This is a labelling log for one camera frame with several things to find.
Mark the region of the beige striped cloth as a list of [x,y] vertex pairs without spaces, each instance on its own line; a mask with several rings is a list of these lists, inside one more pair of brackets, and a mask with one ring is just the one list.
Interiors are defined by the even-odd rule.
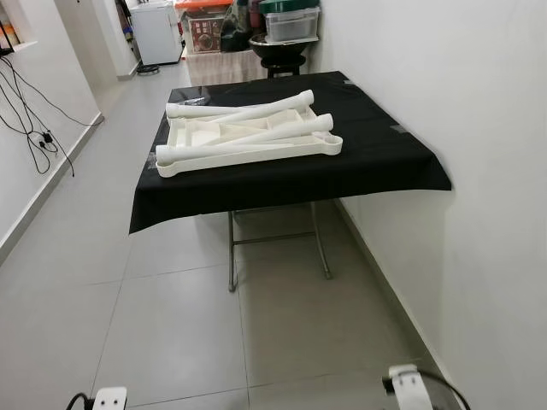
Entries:
[[268,71],[253,50],[203,52],[188,55],[185,66],[191,85],[230,85],[252,79],[265,79]]

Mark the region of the white plastic children table top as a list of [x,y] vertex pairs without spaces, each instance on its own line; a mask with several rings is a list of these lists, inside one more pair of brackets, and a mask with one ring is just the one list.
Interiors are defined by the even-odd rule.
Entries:
[[[274,126],[282,124],[293,124],[304,120],[313,120],[319,114],[313,112],[311,107],[299,109],[300,120],[290,112],[282,112],[261,120],[244,120],[240,122],[210,122],[216,117],[202,118],[168,118],[167,141],[157,145],[171,145],[171,147],[208,147],[218,142],[239,139],[265,132]],[[177,174],[199,171],[199,169],[211,169],[219,167],[236,167],[254,163],[254,161],[276,161],[294,159],[294,157],[308,156],[315,154],[338,155],[343,151],[344,140],[331,134],[331,132],[313,132],[311,134],[324,134],[326,144],[319,143],[304,145],[304,147],[292,147],[285,149],[259,149],[236,154],[226,154],[203,157],[202,159],[191,159],[175,161],[174,163],[160,163],[152,150],[154,168],[164,179],[170,179]]]

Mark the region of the orange lid storage box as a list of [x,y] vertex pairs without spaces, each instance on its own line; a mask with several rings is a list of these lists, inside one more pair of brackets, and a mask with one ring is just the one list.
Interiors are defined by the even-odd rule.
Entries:
[[221,52],[221,30],[233,0],[175,0],[186,54]]

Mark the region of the black tablecloth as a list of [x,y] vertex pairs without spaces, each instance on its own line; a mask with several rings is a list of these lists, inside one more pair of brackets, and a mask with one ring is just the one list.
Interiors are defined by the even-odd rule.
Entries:
[[332,114],[335,136],[344,140],[338,155],[199,169],[165,179],[147,161],[134,187],[129,231],[184,216],[223,214],[243,208],[292,206],[341,196],[400,190],[450,190],[438,157],[419,139],[394,132],[397,121],[366,92],[343,86],[339,71],[253,79],[230,85],[179,87],[168,101],[201,97],[208,105],[242,107],[272,102],[312,90],[317,114]]

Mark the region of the black bag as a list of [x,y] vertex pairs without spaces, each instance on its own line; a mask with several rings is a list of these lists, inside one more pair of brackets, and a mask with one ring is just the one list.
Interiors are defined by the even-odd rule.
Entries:
[[250,49],[253,35],[250,24],[249,0],[235,0],[224,12],[221,25],[221,52],[242,52]]

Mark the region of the green lid clear container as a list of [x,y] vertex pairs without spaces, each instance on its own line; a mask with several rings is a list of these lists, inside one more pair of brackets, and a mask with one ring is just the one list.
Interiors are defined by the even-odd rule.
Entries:
[[258,11],[265,19],[265,42],[315,42],[321,0],[261,0]]

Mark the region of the grey metal folding table frame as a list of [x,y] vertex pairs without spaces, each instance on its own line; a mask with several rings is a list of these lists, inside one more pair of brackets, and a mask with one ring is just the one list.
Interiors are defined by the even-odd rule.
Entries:
[[312,237],[314,239],[318,258],[321,261],[321,270],[323,270],[324,278],[327,280],[333,279],[333,272],[331,265],[329,265],[328,258],[326,257],[326,247],[323,241],[323,231],[321,230],[320,220],[318,220],[318,202],[306,203],[306,208],[309,209],[309,221],[311,221],[311,231],[294,231],[293,233],[279,234],[273,236],[258,236],[246,239],[237,239],[235,237],[235,219],[240,214],[268,214],[281,210],[282,208],[289,208],[289,204],[282,204],[282,206],[272,206],[263,208],[243,208],[238,211],[227,211],[227,235],[229,235],[229,292],[235,293],[239,286],[239,275],[236,272],[236,247],[243,245],[250,245],[251,243],[266,243],[277,241],[293,241],[293,239]]

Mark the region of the black wok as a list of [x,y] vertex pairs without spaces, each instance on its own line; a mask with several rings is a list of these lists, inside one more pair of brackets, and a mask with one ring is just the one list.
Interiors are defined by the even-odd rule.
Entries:
[[301,57],[309,44],[318,42],[318,38],[300,38],[294,40],[274,40],[269,42],[265,32],[257,32],[249,39],[250,49],[262,60],[278,60]]

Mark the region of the white chest freezer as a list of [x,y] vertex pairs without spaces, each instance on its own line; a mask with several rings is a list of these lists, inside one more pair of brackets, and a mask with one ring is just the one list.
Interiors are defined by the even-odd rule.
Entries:
[[174,0],[132,0],[126,8],[141,65],[177,65],[185,42]]

